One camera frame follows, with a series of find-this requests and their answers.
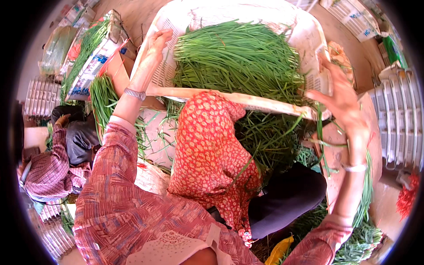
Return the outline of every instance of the sitting person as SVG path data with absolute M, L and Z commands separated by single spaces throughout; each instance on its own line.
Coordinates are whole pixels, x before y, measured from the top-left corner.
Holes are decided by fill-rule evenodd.
M 129 92 L 114 109 L 93 173 L 76 202 L 75 243 L 87 264 L 259 265 L 247 248 L 252 240 L 266 237 L 317 206 L 325 196 L 325 179 L 295 164 L 270 181 L 265 195 L 256 197 L 253 191 L 262 179 L 234 135 L 234 123 L 243 117 L 244 109 L 219 94 L 201 92 L 186 102 L 179 117 L 168 195 L 137 187 L 134 124 L 142 93 L 171 38 L 172 30 L 151 37 Z M 344 73 L 327 60 L 322 63 L 330 71 L 333 96 L 312 91 L 306 96 L 325 104 L 345 128 L 350 165 L 345 166 L 332 213 L 283 265 L 331 264 L 352 233 L 362 196 L 369 129 Z
M 51 151 L 23 159 L 20 185 L 37 202 L 79 193 L 91 174 L 92 148 L 99 144 L 93 115 L 80 106 L 58 106 L 51 114 Z

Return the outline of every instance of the silver watch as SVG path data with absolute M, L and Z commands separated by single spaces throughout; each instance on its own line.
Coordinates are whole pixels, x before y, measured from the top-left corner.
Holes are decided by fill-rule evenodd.
M 140 101 L 144 101 L 144 99 L 146 98 L 146 92 L 144 92 L 144 91 L 143 92 L 137 92 L 137 91 L 131 90 L 127 87 L 124 89 L 124 93 L 128 94 L 130 96 L 136 97 Z

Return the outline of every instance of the bracelet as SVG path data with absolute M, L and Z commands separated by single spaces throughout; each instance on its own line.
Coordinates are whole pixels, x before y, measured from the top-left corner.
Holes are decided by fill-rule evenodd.
M 367 165 L 357 165 L 353 167 L 347 167 L 343 165 L 343 169 L 347 172 L 363 172 L 367 170 Z

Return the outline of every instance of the pink patterned shirt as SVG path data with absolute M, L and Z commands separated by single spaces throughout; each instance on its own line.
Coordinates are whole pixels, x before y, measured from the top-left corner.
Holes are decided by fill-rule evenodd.
M 112 116 L 92 175 L 77 200 L 73 231 L 87 264 L 125 264 L 129 255 L 169 231 L 207 242 L 209 231 L 216 226 L 219 251 L 229 255 L 232 263 L 262 264 L 236 232 L 216 222 L 200 204 L 146 192 L 134 184 L 136 173 L 134 126 Z M 335 251 L 350 233 L 351 228 L 324 220 L 284 265 L 331 264 Z M 156 264 L 161 264 L 160 255 L 167 253 L 158 254 Z
M 84 162 L 74 167 L 66 153 L 66 129 L 53 126 L 51 151 L 31 158 L 31 168 L 25 180 L 25 189 L 36 197 L 49 197 L 52 201 L 66 197 L 74 187 L 82 187 L 90 175 L 90 164 Z

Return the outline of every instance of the dark pants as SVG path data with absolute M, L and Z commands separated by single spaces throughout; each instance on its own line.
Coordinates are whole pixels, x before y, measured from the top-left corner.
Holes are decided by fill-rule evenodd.
M 317 207 L 326 189 L 325 178 L 301 163 L 295 163 L 285 173 L 275 172 L 264 188 L 266 194 L 250 201 L 248 215 L 252 239 L 264 238 Z M 225 223 L 216 207 L 208 211 L 217 222 Z
M 58 106 L 52 111 L 52 122 L 56 122 L 65 114 L 71 114 L 66 131 L 66 151 L 69 163 L 72 165 L 91 163 L 92 147 L 99 144 L 93 114 L 84 117 L 81 106 Z

